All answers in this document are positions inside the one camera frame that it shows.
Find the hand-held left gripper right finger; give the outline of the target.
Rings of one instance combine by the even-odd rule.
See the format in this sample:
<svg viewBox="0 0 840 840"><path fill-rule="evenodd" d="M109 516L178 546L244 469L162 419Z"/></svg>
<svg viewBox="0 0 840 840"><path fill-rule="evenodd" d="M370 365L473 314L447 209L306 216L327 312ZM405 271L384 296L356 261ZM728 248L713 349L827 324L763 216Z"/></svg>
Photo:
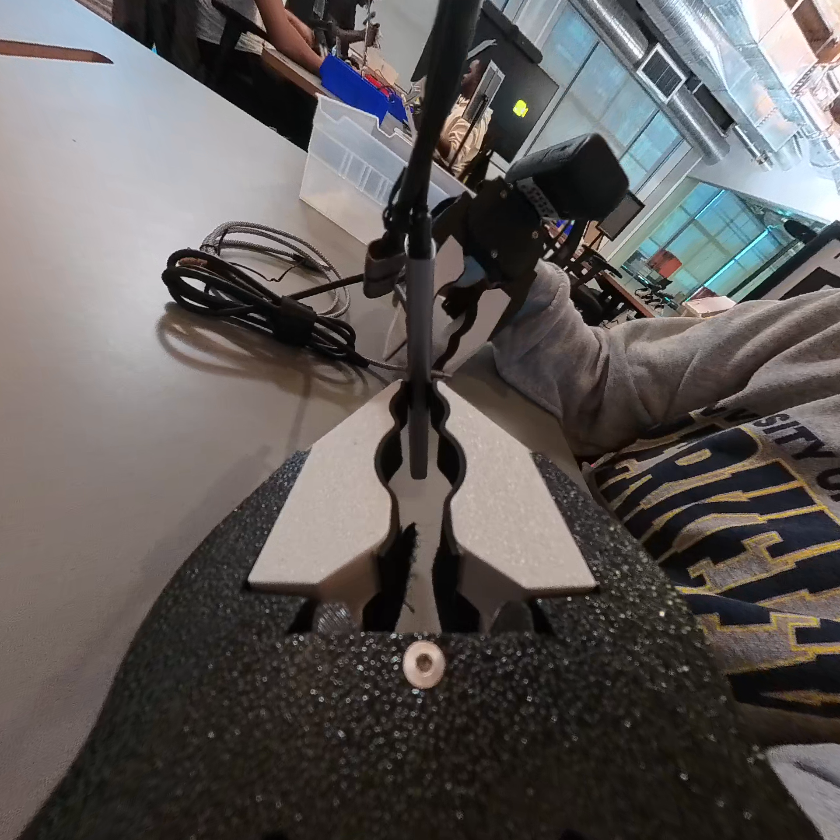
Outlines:
<svg viewBox="0 0 840 840"><path fill-rule="evenodd" d="M432 581L443 632L489 632L510 604L597 583L531 452L448 385L434 386L437 468L449 483Z"/></svg>

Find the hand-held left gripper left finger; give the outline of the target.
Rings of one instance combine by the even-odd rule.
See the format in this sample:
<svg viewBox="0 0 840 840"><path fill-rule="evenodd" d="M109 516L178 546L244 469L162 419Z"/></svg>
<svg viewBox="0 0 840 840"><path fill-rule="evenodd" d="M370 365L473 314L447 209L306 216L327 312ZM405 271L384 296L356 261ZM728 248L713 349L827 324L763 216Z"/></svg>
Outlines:
<svg viewBox="0 0 840 840"><path fill-rule="evenodd" d="M395 629L417 544L390 483L402 465L395 382L311 446L248 574L258 592L342 605L360 629Z"/></svg>

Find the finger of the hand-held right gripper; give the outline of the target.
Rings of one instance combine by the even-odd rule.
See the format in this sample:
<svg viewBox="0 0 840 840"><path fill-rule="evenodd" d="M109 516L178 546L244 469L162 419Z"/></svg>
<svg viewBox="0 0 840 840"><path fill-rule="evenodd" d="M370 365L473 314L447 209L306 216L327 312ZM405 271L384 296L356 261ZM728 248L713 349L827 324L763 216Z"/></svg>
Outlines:
<svg viewBox="0 0 840 840"><path fill-rule="evenodd" d="M452 375L490 341L511 306L521 304L517 282L459 287L445 283L436 290L436 375Z"/></svg>
<svg viewBox="0 0 840 840"><path fill-rule="evenodd" d="M464 272L465 259L460 246L442 246L434 262L433 352L438 358L444 353L456 330L463 325L464 315L452 318L444 310L443 288L454 283ZM405 283L399 283L391 294L392 320L385 336L383 358L406 357Z"/></svg>

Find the black desk monitor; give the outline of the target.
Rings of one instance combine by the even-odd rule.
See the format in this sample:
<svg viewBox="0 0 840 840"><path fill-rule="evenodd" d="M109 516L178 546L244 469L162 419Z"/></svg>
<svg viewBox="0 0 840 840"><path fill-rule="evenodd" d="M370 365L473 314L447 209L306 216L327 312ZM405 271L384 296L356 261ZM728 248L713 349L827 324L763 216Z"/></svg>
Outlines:
<svg viewBox="0 0 840 840"><path fill-rule="evenodd" d="M596 223L600 235L615 241L645 209L635 193L627 191L621 202L605 218Z"/></svg>

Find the clear plastic bin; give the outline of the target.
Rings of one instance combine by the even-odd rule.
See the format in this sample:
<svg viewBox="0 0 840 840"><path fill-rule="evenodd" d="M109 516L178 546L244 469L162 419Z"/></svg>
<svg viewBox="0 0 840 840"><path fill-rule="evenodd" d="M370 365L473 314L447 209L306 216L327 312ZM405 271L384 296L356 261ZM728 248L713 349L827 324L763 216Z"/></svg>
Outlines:
<svg viewBox="0 0 840 840"><path fill-rule="evenodd" d="M382 216L413 144L390 115L318 95L299 197L368 245L384 234Z"/></svg>

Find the blue plastic bin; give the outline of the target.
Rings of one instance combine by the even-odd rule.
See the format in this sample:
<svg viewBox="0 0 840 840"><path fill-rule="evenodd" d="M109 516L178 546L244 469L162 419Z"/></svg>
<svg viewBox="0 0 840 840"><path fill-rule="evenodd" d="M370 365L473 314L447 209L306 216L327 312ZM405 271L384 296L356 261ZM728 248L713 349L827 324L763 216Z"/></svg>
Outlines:
<svg viewBox="0 0 840 840"><path fill-rule="evenodd" d="M375 116L382 123L391 115L408 124L403 98L390 86L378 86L341 58L328 54L319 70L322 86L352 108Z"/></svg>

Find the black wall monitor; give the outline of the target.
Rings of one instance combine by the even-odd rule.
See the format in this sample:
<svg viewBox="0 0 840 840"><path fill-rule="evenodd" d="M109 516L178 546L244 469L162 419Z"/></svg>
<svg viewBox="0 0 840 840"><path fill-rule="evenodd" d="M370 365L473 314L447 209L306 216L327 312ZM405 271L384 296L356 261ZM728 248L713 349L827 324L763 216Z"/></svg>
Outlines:
<svg viewBox="0 0 840 840"><path fill-rule="evenodd" d="M486 41L492 45L477 58L495 63L504 75L490 104L488 138L491 149L512 163L559 85L541 68L542 52L491 2L481 6L472 49Z"/></svg>

